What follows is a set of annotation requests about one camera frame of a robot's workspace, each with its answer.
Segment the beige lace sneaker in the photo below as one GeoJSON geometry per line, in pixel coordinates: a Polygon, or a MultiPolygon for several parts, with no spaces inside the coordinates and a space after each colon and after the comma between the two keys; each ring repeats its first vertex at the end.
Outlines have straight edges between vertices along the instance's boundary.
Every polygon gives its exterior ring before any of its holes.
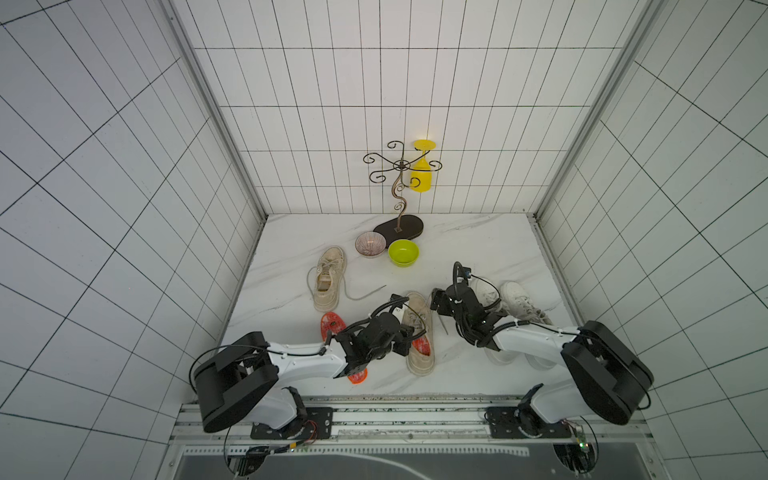
{"type": "Polygon", "coordinates": [[[408,301],[402,307],[401,323],[413,328],[412,336],[414,337],[406,357],[407,368],[416,376],[427,376],[436,366],[431,298],[416,291],[407,292],[406,296],[408,301]]]}
{"type": "Polygon", "coordinates": [[[314,308],[321,313],[334,311],[340,302],[340,295],[349,301],[362,301],[385,288],[379,286],[360,296],[353,296],[346,284],[347,256],[340,246],[329,247],[310,268],[306,276],[306,285],[314,308]]]}

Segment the red insole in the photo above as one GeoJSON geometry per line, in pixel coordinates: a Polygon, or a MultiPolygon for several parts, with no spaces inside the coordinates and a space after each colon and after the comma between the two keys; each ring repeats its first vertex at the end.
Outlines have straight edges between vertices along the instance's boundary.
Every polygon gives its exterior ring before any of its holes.
{"type": "Polygon", "coordinates": [[[423,356],[431,355],[431,344],[429,338],[422,336],[412,342],[412,347],[423,356]]]}
{"type": "MultiPolygon", "coordinates": [[[[320,331],[323,342],[328,342],[332,335],[338,334],[347,327],[344,320],[334,312],[326,312],[320,321],[320,331]]],[[[348,375],[347,379],[354,385],[363,383],[368,376],[368,370],[348,375]]]]}

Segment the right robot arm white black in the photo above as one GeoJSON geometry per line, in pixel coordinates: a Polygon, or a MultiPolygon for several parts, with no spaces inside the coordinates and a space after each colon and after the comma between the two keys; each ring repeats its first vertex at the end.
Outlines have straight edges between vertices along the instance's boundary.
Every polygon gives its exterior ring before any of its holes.
{"type": "Polygon", "coordinates": [[[654,382],[650,369],[603,323],[588,321],[573,331],[545,323],[513,288],[518,304],[499,293],[483,304],[470,268],[456,262],[452,282],[431,294],[430,308],[454,319],[457,333],[470,345],[498,354],[527,356],[534,367],[562,367],[568,378],[534,385],[514,407],[511,422],[524,437],[541,437],[549,426],[594,414],[613,424],[629,423],[654,382]]]}

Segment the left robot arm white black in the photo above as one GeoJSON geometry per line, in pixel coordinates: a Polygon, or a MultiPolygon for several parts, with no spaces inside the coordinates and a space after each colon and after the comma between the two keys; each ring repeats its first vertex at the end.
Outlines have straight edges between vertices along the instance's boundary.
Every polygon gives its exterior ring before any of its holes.
{"type": "Polygon", "coordinates": [[[390,353],[409,354],[427,333],[425,320],[407,296],[394,295],[367,318],[338,332],[328,330],[319,343],[284,345],[263,333],[248,333],[190,372],[206,433],[240,422],[262,426],[281,438],[299,435],[309,423],[294,383],[306,379],[345,379],[390,353]]]}

